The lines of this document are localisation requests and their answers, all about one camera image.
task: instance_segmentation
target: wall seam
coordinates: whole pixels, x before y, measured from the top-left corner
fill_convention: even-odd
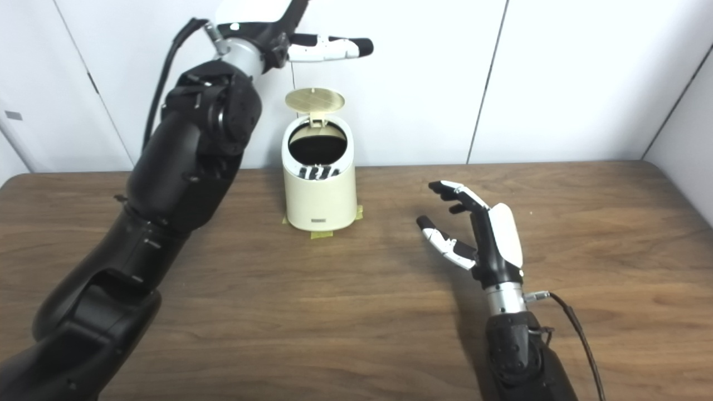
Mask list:
[[[503,8],[503,17],[500,20],[500,27],[498,28],[498,36],[495,40],[495,47],[493,48],[493,57],[491,58],[491,65],[488,69],[488,76],[486,77],[486,84],[483,87],[483,96],[481,97],[481,104],[478,107],[478,117],[476,118],[476,126],[473,128],[473,136],[471,137],[471,147],[468,149],[468,157],[466,158],[466,164],[471,162],[471,153],[473,153],[473,144],[476,142],[476,133],[478,132],[478,125],[481,122],[481,114],[483,113],[483,104],[486,102],[486,94],[488,93],[488,85],[490,84],[491,74],[493,73],[493,64],[495,63],[495,57],[498,53],[498,45],[500,44],[500,36],[503,33],[503,25],[505,24],[505,17],[508,13],[508,5],[510,0],[505,1],[505,7]]]

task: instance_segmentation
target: table surface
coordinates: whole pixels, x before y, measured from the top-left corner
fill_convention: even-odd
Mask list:
[[[117,216],[127,173],[18,176],[0,190],[0,359],[32,344],[40,302]],[[644,162],[360,168],[364,219],[311,240],[282,224],[281,171],[240,171],[160,286],[163,306],[102,400],[496,400],[484,296],[421,237],[472,241],[429,181],[515,214],[525,289],[578,312],[610,400],[710,400],[713,231]],[[553,349],[596,390],[552,301]]]

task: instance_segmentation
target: cream trash can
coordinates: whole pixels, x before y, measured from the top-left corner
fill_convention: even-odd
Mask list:
[[[352,130],[327,116],[344,106],[344,97],[324,88],[303,88],[285,96],[300,116],[282,139],[287,220],[306,231],[333,231],[357,216]]]

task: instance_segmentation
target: black fingertip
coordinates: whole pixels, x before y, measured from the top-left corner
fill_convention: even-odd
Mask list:
[[[432,183],[429,183],[429,188],[435,193],[441,193],[441,191],[443,190],[443,184],[441,184],[440,181],[434,181]]]
[[[466,211],[466,210],[468,210],[468,209],[466,209],[466,207],[463,206],[462,203],[459,203],[459,204],[457,204],[457,205],[453,205],[453,206],[451,206],[450,208],[448,208],[448,211],[451,212],[451,214],[454,214],[454,215],[457,215],[458,213],[462,213],[462,212],[464,212],[464,211]]]
[[[430,218],[427,216],[419,216],[419,218],[416,219],[416,224],[419,225],[419,228],[424,230],[426,228],[436,228],[436,225],[434,225],[434,222],[431,221]]]
[[[356,43],[356,47],[359,48],[359,57],[365,57],[374,52],[374,42],[371,39],[357,38],[350,39],[350,41]]]

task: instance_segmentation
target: lid hinge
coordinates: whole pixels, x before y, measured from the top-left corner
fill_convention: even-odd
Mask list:
[[[327,120],[324,118],[324,113],[312,112],[309,114],[309,126],[312,128],[324,128]]]

